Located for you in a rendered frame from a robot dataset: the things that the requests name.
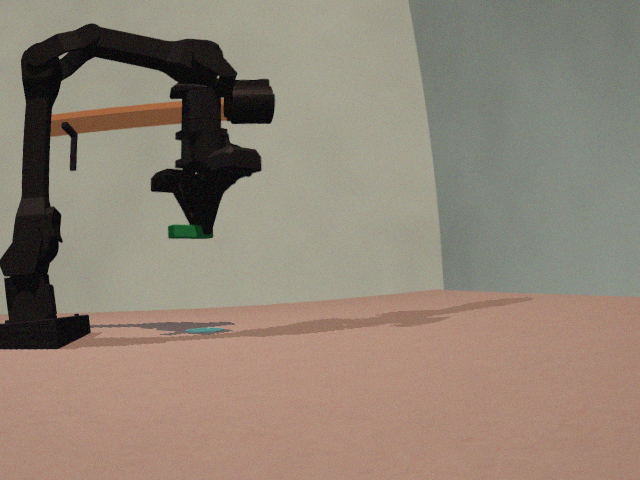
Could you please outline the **green rectangular block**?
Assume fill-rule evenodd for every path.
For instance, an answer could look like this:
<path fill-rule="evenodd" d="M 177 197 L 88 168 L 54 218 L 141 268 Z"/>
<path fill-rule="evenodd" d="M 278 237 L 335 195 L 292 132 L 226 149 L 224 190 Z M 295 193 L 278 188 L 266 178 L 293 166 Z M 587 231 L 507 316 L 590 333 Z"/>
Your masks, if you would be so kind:
<path fill-rule="evenodd" d="M 170 225 L 168 226 L 168 238 L 172 239 L 209 239 L 212 233 L 205 235 L 201 225 Z"/>

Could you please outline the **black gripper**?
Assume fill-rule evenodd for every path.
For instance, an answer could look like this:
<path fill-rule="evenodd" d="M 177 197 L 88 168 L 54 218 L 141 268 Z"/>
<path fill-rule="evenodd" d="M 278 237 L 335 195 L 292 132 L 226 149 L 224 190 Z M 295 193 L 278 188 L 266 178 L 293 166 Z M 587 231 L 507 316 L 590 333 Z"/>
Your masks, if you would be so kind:
<path fill-rule="evenodd" d="M 244 174 L 262 171 L 256 149 L 221 149 L 221 138 L 225 136 L 227 129 L 221 128 L 217 119 L 182 123 L 175 136 L 175 140 L 181 140 L 181 159 L 175 161 L 175 168 L 183 170 L 165 169 L 151 178 L 151 191 L 173 193 L 189 224 L 201 224 L 205 235 L 212 233 L 223 193 L 237 181 L 232 179 L 232 170 L 241 169 Z"/>

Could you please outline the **cyan circle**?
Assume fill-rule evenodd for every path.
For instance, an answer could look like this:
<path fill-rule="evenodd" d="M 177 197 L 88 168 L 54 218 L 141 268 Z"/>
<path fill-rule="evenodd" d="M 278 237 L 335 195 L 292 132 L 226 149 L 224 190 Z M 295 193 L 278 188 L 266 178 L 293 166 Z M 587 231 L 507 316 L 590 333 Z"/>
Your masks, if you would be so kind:
<path fill-rule="evenodd" d="M 216 332 L 216 331 L 222 331 L 222 330 L 224 330 L 224 328 L 210 327 L 210 328 L 194 328 L 194 329 L 188 329 L 185 331 L 191 332 L 191 333 L 204 333 L 204 332 Z"/>

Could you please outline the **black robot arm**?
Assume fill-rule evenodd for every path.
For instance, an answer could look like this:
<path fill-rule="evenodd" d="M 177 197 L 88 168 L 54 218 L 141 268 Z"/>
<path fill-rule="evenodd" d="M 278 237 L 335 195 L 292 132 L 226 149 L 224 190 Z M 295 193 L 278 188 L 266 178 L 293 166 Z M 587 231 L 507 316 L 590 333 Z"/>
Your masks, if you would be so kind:
<path fill-rule="evenodd" d="M 224 117 L 232 124 L 272 122 L 275 94 L 269 80 L 236 80 L 235 86 L 237 72 L 209 40 L 165 41 L 87 24 L 30 46 L 21 58 L 26 99 L 22 197 L 13 242 L 0 259 L 3 275 L 9 276 L 4 278 L 5 324 L 57 318 L 47 274 L 58 241 L 63 242 L 61 214 L 49 202 L 52 107 L 61 81 L 94 57 L 159 70 L 177 81 L 170 98 L 182 99 L 182 123 L 199 118 L 221 122 L 221 97 Z"/>

